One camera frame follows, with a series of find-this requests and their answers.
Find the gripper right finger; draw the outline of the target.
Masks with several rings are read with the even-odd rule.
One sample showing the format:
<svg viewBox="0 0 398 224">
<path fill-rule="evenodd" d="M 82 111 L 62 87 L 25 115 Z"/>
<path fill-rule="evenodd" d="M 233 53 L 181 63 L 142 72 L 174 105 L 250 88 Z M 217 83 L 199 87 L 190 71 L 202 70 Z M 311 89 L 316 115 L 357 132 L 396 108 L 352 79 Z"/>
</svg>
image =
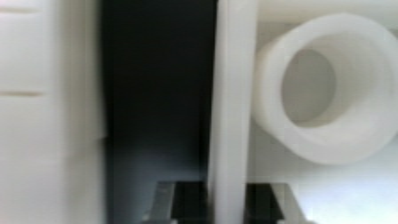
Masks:
<svg viewBox="0 0 398 224">
<path fill-rule="evenodd" d="M 288 184 L 247 184 L 243 224 L 314 224 L 304 216 Z"/>
</svg>

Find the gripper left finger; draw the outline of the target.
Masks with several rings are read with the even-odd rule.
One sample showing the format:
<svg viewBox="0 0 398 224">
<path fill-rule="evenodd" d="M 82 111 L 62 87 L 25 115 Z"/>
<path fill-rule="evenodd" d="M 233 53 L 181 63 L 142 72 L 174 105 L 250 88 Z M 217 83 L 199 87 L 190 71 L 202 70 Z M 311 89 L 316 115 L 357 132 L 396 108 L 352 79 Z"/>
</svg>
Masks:
<svg viewBox="0 0 398 224">
<path fill-rule="evenodd" d="M 202 182 L 160 182 L 140 224 L 210 224 L 206 199 Z"/>
</svg>

